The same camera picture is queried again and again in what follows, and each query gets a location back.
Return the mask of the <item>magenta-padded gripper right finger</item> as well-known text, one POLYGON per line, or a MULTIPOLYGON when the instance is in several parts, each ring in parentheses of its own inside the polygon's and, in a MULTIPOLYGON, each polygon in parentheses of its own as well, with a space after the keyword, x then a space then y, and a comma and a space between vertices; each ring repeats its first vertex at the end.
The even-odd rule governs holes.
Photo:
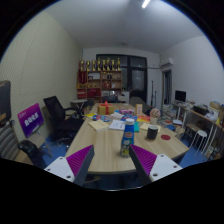
POLYGON ((181 167, 165 154, 155 155, 133 144, 130 145, 129 155, 143 184, 149 184, 181 170, 181 167))

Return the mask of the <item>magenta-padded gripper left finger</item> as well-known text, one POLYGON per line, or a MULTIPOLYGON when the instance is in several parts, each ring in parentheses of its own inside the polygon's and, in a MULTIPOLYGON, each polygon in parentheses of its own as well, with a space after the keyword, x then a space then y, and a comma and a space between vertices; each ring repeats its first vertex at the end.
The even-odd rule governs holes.
POLYGON ((94 146, 89 145, 68 157, 58 157, 45 171, 82 186, 94 157, 94 146))

